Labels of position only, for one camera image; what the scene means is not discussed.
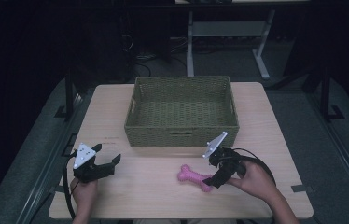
basket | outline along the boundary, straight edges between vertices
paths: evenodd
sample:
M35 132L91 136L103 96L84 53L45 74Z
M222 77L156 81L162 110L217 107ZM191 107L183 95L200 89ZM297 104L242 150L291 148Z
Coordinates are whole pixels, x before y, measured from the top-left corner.
M206 147L239 124L228 77L138 77L125 121L132 147Z

person's right hand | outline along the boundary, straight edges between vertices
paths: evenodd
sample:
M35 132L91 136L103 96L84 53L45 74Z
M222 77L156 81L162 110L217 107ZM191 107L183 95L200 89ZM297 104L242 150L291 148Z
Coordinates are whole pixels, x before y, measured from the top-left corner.
M244 192L260 198L266 203L269 203L275 197L280 197L281 193L274 185L271 177L265 170L252 161L243 161L242 164L246 168L244 176L238 174L238 178L230 178L227 184L231 184Z

metal leg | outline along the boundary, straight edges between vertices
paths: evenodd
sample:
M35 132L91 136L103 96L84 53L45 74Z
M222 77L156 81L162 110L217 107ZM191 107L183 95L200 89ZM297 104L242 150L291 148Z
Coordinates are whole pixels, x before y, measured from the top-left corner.
M188 52L187 52L187 77L194 76L194 62L192 58L192 11L189 13L188 22Z
M265 67L265 63L261 58L262 51L264 50L265 43L267 42L268 34L271 30L271 24L273 21L275 10L271 10L270 14L268 15L268 19L266 20L266 24L264 27L264 32L261 36L261 42L257 49L253 49L253 55L256 60L259 72L261 73L261 76L263 79L269 79L270 75L268 74L267 68Z

white desk frame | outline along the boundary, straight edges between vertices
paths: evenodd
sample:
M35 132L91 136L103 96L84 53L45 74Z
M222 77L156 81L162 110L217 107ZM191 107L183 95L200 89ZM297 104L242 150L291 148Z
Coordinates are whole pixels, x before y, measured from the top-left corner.
M274 13L275 10L271 10L266 21L194 21L192 11L190 11L188 22L187 76L194 76L194 62L192 57L192 38L194 36L260 36L261 41L259 46L253 49L253 56L262 78L269 79L270 75L261 55L271 30Z

dark background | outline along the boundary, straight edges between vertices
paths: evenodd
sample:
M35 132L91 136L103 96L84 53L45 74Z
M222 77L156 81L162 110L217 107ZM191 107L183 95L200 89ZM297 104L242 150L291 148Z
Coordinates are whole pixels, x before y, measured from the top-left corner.
M286 27L294 25L286 19L287 13L291 10L278 14L277 20L282 22L273 26L271 38L295 37L287 33ZM170 27L150 32L161 46L167 43L165 37L187 31L179 25L187 22L182 17L174 20L163 14L132 14ZM154 16L163 20L154 20ZM0 182L49 94L69 71L81 92L98 83L121 83L131 78L128 67L132 58L119 48L122 30L118 18L117 13L60 9L47 1L0 1ZM349 1L313 1L305 17L297 22L301 27L284 76L317 63L317 74L330 72L349 95ZM151 39L143 29L149 24L134 20L126 28L139 35L141 45L148 45ZM107 39L117 45L101 47Z

